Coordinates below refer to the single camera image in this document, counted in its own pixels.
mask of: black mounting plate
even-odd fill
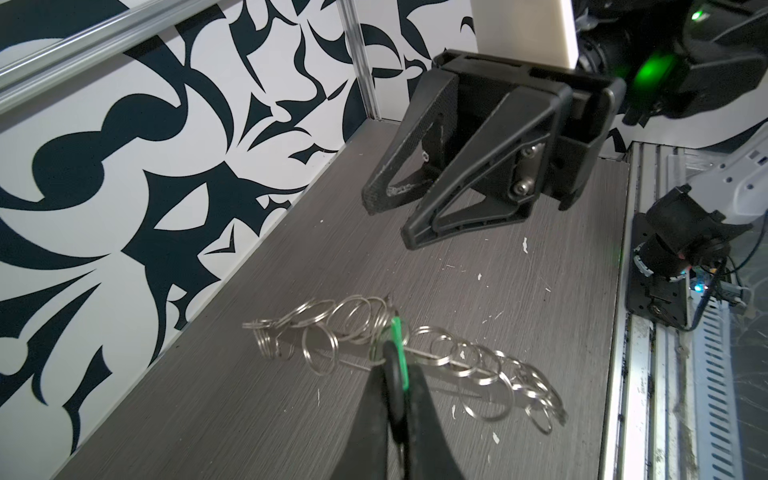
[[[634,264],[635,248],[655,235],[645,214],[632,220],[630,274],[627,286],[627,310],[654,323],[684,328],[687,324],[687,281],[669,282],[658,276],[645,276]]]

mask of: white panel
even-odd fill
[[[411,39],[414,45],[402,34],[402,15],[395,0],[356,0],[355,6],[360,24],[379,28],[398,50],[398,55],[395,55],[393,51],[381,45],[366,46],[366,56],[371,68],[402,70],[392,78],[376,78],[374,75],[379,113],[387,120],[402,120],[410,102],[408,80],[422,73],[420,67],[407,68],[407,61],[419,61],[429,69],[432,67],[432,58],[447,48],[477,51],[475,34],[465,21],[472,19],[469,0],[447,0],[421,5],[410,13],[402,12],[402,15],[407,14],[403,21],[413,23],[419,32],[420,39]],[[426,52],[419,51],[419,41],[424,42]]]
[[[472,13],[480,53],[560,68],[576,66],[571,0],[472,0]]]
[[[45,403],[35,398],[28,380],[0,406],[0,478],[50,478],[73,446],[77,422],[70,413],[79,417],[75,440],[76,446],[81,445],[157,354],[180,335],[177,322],[181,320],[181,326],[184,320],[193,321],[286,213],[277,208],[265,216],[258,203],[270,198],[277,203],[298,200],[298,190],[315,179],[343,146],[344,134],[351,133],[348,128],[343,131],[343,121],[362,121],[362,116],[344,118],[345,111],[355,110],[347,108],[355,81],[352,65],[325,53],[310,31],[311,24],[326,40],[339,38],[343,29],[338,8],[321,10],[323,0],[310,0],[296,15],[290,0],[275,0],[281,13],[298,22],[288,25],[268,18],[264,0],[247,1],[256,29],[250,35],[257,38],[257,31],[266,33],[270,25],[266,41],[249,56],[250,65],[240,59],[230,31],[243,3],[227,2],[225,18],[202,27],[192,45],[174,28],[159,34],[168,50],[162,48],[148,63],[163,76],[118,55],[30,101],[28,108],[0,118],[0,188],[7,193],[0,196],[0,219],[21,236],[20,243],[28,242],[25,247],[31,252],[48,250],[38,250],[40,258],[32,259],[30,253],[9,260],[21,266],[0,262],[0,301],[82,276],[49,300],[40,300],[29,318],[18,319],[22,324],[18,338],[0,338],[0,372],[13,374],[28,359],[47,355],[36,351],[40,347],[35,343],[28,344],[30,338],[65,306],[94,289],[72,313],[48,361],[36,371]],[[294,60],[302,35],[306,53]],[[184,66],[189,47],[190,61]],[[303,68],[295,61],[302,61]],[[264,89],[247,66],[256,71]],[[180,98],[174,86],[184,89],[187,97]],[[249,124],[243,136],[252,96],[263,105],[257,113],[264,118]],[[301,104],[282,103],[316,96],[316,103],[305,104],[312,107],[309,114]],[[170,131],[169,135],[176,134],[167,139],[154,137],[147,129],[142,132],[145,138],[135,137],[135,127],[144,126],[137,122],[152,120],[153,109],[162,105],[156,99],[175,108],[158,111],[168,114],[168,121],[179,114],[180,130]],[[306,116],[300,121],[292,115]],[[270,133],[251,148],[269,126]],[[229,143],[227,133],[232,136]],[[48,179],[41,174],[46,165],[36,164],[35,155],[69,134],[82,134],[84,143],[48,145],[62,146],[55,166],[65,173],[58,177],[55,173],[54,180],[66,180],[74,173],[70,184],[62,187],[50,180],[50,174]],[[68,150],[73,145],[84,146],[78,155],[85,159]],[[291,157],[313,145],[322,150],[302,160]],[[90,179],[95,191],[83,193],[81,178]],[[227,188],[219,181],[229,182],[224,184]],[[48,207],[46,201],[65,206]],[[262,215],[262,224],[249,227],[238,219],[241,208],[254,215],[249,222]],[[88,262],[57,255],[103,257]],[[49,257],[59,264],[45,264]],[[58,268],[78,261],[85,263]],[[188,262],[183,273],[174,270],[179,261]],[[91,377],[96,386],[86,392],[77,411],[68,413],[63,405],[78,391],[89,366],[94,362],[100,366],[102,358],[103,370],[98,378]]]

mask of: green led light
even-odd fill
[[[696,23],[699,23],[699,22],[703,22],[704,20],[707,20],[709,17],[710,17],[710,14],[706,13],[704,10],[699,10],[698,12],[691,15],[690,19]]]
[[[655,91],[674,66],[674,55],[651,55],[637,71],[632,82],[635,91]]]

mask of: key ring bundle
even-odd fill
[[[389,299],[353,295],[341,302],[310,300],[279,319],[258,319],[244,323],[243,328],[253,331],[264,357],[283,361],[295,353],[294,342],[298,343],[300,333],[307,365],[315,374],[325,376],[334,372],[339,363],[369,369],[340,359],[342,353],[364,356],[371,366],[381,365],[384,360],[380,344],[396,316]],[[421,365],[428,376],[455,384],[461,404],[471,417],[483,422],[498,422],[509,415],[512,406],[517,406],[524,409],[534,426],[545,435],[552,432],[553,418],[561,425],[565,424],[567,414],[560,396],[535,367],[441,327],[420,326],[411,330],[402,319],[401,324],[402,344],[408,357]],[[409,341],[420,336],[432,336],[428,352],[409,346]],[[320,348],[326,353],[310,346],[318,343],[323,345]],[[448,343],[447,353],[435,353],[440,343]],[[316,356],[329,360],[328,365],[321,367]],[[476,412],[467,405],[465,390],[480,392],[483,398],[490,393],[488,399],[503,403],[503,411],[488,416]],[[537,419],[541,416],[537,412],[543,414],[544,421]]]

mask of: metal frame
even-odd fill
[[[631,226],[671,188],[685,183],[675,147],[632,144],[624,245],[611,353],[600,478],[698,478],[691,335],[626,310]],[[690,300],[688,315],[691,314]]]
[[[375,85],[373,84],[373,75],[368,64],[368,55],[366,54],[366,42],[362,38],[362,28],[357,17],[355,1],[337,0],[336,4],[339,6],[339,15],[341,16],[342,25],[344,25],[346,41],[349,46],[349,56],[352,57],[357,84],[360,86],[362,104],[366,108],[368,118],[381,120],[379,104],[376,100]]]
[[[215,3],[217,0],[154,0],[0,68],[0,114]],[[353,0],[337,3],[366,113],[369,118],[379,120],[373,78]]]

